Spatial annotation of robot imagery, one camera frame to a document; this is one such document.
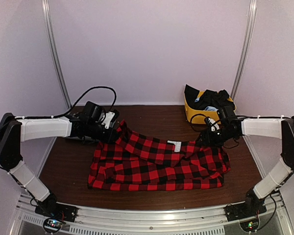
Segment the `yellow plastic bin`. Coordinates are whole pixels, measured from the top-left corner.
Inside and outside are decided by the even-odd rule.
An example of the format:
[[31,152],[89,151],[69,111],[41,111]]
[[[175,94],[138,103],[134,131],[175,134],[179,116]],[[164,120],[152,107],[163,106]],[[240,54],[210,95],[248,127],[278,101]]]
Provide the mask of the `yellow plastic bin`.
[[219,119],[217,111],[216,112],[209,112],[209,111],[204,111],[204,110],[194,110],[187,105],[185,97],[184,97],[184,102],[185,102],[185,105],[184,105],[185,113],[186,113],[187,121],[189,123],[205,124],[204,119],[206,117],[210,117],[214,120]]

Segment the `red black plaid shirt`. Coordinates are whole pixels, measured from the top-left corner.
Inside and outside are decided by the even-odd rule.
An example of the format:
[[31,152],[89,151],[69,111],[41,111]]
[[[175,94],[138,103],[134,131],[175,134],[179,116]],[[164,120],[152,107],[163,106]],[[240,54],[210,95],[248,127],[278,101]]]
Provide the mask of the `red black plaid shirt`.
[[88,187],[111,191],[175,191],[220,188],[230,171],[221,147],[167,141],[131,130],[125,121],[113,143],[99,142]]

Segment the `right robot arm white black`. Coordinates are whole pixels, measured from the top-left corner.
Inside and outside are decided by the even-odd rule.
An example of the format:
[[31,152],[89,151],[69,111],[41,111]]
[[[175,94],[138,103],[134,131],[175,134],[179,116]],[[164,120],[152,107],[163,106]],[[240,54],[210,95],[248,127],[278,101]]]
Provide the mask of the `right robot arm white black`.
[[294,174],[294,116],[249,117],[236,115],[231,106],[217,111],[218,120],[204,119],[207,129],[201,131],[198,142],[204,146],[223,146],[230,139],[257,136],[281,140],[281,157],[273,169],[245,196],[241,211],[252,216],[274,190],[282,187]]

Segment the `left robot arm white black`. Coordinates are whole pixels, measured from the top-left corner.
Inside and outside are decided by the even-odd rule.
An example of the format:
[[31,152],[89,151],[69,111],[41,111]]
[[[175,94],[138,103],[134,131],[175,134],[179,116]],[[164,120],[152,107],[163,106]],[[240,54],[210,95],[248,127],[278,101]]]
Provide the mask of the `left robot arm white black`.
[[6,113],[0,121],[0,168],[25,188],[49,217],[57,217],[61,208],[56,196],[24,162],[21,143],[53,137],[112,143],[117,139],[114,125],[119,115],[117,110],[107,112],[90,101],[81,112],[73,115],[16,117]]

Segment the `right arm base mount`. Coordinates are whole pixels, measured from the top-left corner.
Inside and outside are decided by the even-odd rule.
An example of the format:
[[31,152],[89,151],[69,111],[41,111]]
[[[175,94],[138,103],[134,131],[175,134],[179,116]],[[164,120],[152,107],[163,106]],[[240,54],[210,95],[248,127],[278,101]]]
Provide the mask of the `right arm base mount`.
[[247,233],[256,232],[260,228],[260,214],[267,211],[264,205],[261,205],[255,211],[249,211],[245,203],[227,204],[224,207],[228,222],[237,221],[240,228]]

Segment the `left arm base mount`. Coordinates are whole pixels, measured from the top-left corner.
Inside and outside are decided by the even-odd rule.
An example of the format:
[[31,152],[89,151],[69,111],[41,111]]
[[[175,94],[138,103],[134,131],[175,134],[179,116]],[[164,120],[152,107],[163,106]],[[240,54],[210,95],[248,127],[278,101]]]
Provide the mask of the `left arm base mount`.
[[77,207],[56,204],[55,212],[48,212],[41,206],[36,206],[35,213],[45,216],[42,227],[48,234],[55,234],[69,227],[69,222],[75,222]]

